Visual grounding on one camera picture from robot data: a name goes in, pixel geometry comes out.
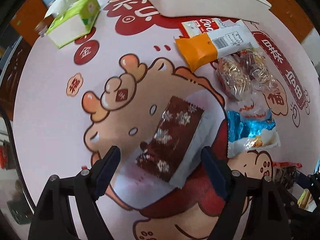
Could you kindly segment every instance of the white tissue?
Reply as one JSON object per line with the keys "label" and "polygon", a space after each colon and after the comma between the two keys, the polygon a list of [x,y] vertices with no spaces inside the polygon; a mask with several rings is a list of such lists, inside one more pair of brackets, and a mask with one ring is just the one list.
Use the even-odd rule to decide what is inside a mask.
{"label": "white tissue", "polygon": [[63,15],[69,8],[69,6],[75,3],[78,0],[55,0],[54,3],[50,6],[45,14],[45,18],[53,15],[57,17],[58,15]]}

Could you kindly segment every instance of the metal screw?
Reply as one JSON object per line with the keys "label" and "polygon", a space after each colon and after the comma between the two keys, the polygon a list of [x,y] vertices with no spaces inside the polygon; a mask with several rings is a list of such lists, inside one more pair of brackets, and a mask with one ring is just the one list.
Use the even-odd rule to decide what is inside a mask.
{"label": "metal screw", "polygon": [[88,169],[84,169],[84,170],[81,171],[81,175],[82,175],[82,176],[86,176],[86,175],[89,174],[89,172],[90,172],[90,171],[89,171]]}
{"label": "metal screw", "polygon": [[54,174],[54,175],[51,175],[50,178],[49,178],[49,180],[50,180],[50,181],[55,181],[55,180],[57,179],[57,177],[58,177],[58,176],[55,175],[55,174]]}
{"label": "metal screw", "polygon": [[231,174],[232,174],[234,177],[239,177],[239,176],[240,176],[240,172],[237,171],[237,170],[232,171]]}
{"label": "metal screw", "polygon": [[271,177],[270,176],[264,176],[264,179],[266,182],[270,182],[272,181]]}

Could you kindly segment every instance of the black cable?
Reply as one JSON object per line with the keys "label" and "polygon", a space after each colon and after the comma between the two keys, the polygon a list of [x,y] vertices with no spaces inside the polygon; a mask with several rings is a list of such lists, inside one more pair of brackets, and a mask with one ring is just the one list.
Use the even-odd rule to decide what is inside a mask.
{"label": "black cable", "polygon": [[18,155],[17,155],[17,150],[16,150],[16,145],[14,143],[14,138],[13,138],[13,132],[12,132],[12,126],[10,123],[10,119],[7,115],[7,112],[2,108],[2,106],[0,105],[0,115],[2,116],[5,126],[7,128],[7,132],[8,132],[8,137],[9,137],[9,143],[10,143],[10,148],[11,148],[11,152],[13,155],[13,161],[17,170],[17,174],[18,174],[18,178],[21,184],[21,187],[23,189],[24,194],[26,195],[26,198],[31,206],[31,208],[33,209],[33,212],[36,209],[36,205],[33,202],[31,195],[27,189],[27,185],[26,182],[24,181],[22,172],[21,172],[21,168],[20,168],[20,164],[19,164],[19,160],[18,160]]}

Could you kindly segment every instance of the plastic-wrapped nut snack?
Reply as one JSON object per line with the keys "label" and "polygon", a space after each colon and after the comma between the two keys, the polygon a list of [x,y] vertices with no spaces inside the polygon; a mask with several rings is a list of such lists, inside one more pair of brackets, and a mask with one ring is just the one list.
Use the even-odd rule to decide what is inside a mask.
{"label": "plastic-wrapped nut snack", "polygon": [[252,80],[252,86],[259,91],[278,91],[276,79],[267,68],[266,58],[256,49],[242,50],[240,54],[244,72]]}
{"label": "plastic-wrapped nut snack", "polygon": [[216,73],[229,98],[241,101],[252,93],[249,76],[233,56],[220,58]]}

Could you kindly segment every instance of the blue snack package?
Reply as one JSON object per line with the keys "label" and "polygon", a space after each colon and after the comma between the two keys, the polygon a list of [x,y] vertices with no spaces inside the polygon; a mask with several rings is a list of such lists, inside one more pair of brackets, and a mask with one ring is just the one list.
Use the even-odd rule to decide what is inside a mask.
{"label": "blue snack package", "polygon": [[280,139],[276,122],[269,109],[258,118],[244,117],[238,112],[227,111],[228,158],[249,150],[264,150],[279,147]]}

